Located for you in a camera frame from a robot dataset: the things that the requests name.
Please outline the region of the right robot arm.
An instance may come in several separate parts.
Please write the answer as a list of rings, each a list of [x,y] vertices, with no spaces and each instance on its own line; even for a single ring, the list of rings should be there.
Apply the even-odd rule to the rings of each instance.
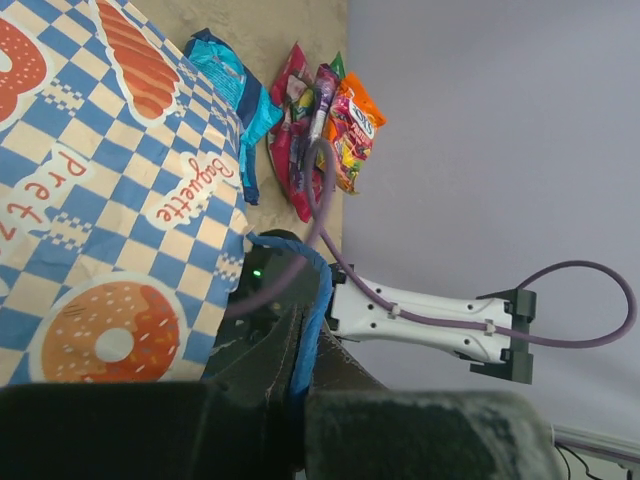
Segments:
[[[423,345],[470,362],[471,371],[529,384],[533,356],[518,333],[528,333],[536,314],[535,293],[512,289],[471,301],[402,291],[358,277],[340,264],[329,265],[313,249],[281,236],[252,236],[260,253],[291,253],[319,275],[311,314],[303,327],[293,390],[311,383],[320,330],[350,341],[390,340]]]

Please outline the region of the teal blue snack bag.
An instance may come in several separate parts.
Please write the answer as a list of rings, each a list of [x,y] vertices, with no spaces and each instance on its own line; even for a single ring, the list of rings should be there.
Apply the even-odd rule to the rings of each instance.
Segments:
[[[244,65],[235,51],[208,29],[192,35],[185,47],[191,63],[209,79],[242,123],[239,164],[245,201],[258,205],[256,145],[283,118],[267,89]]]

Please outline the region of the red Real snack bag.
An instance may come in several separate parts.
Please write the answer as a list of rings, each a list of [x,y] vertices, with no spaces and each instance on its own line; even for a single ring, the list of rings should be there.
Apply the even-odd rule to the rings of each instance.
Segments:
[[[269,131],[267,142],[276,178],[298,218],[304,223],[308,223],[311,218],[302,165],[309,141],[309,129],[302,136],[293,134],[290,106],[308,87],[313,88],[311,71],[304,51],[295,43],[269,91],[272,103],[280,109],[283,116]]]

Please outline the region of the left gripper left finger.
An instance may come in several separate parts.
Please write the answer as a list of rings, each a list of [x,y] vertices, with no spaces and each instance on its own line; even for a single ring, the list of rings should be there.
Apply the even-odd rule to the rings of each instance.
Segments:
[[[199,381],[29,384],[1,392],[5,479],[291,479],[289,387],[303,317]]]

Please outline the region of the blue checkered paper bag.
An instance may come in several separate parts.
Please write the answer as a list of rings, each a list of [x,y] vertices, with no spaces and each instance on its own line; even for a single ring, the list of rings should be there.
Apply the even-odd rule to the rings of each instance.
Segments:
[[[2,3],[3,386],[200,378],[250,231],[240,132],[133,3]]]

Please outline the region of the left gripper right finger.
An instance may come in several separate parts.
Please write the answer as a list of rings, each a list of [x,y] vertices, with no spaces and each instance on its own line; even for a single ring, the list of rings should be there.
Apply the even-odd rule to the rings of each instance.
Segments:
[[[503,391],[398,391],[322,322],[302,330],[311,379],[302,461],[310,479],[552,479],[549,424]]]

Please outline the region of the orange Fox's fruits candy bag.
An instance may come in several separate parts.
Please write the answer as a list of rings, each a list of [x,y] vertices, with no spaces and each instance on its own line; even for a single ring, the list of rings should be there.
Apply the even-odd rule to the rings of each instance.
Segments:
[[[323,137],[330,143],[336,167],[336,186],[357,195],[356,180],[371,154],[377,131],[386,118],[350,72],[340,81],[329,108]]]

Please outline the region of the green Fox's candy bag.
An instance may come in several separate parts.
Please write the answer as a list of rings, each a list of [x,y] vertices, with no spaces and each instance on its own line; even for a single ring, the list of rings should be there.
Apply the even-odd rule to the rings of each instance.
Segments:
[[[339,80],[342,80],[346,76],[343,57],[340,51],[336,53],[333,60],[330,63],[330,69],[336,75]]]

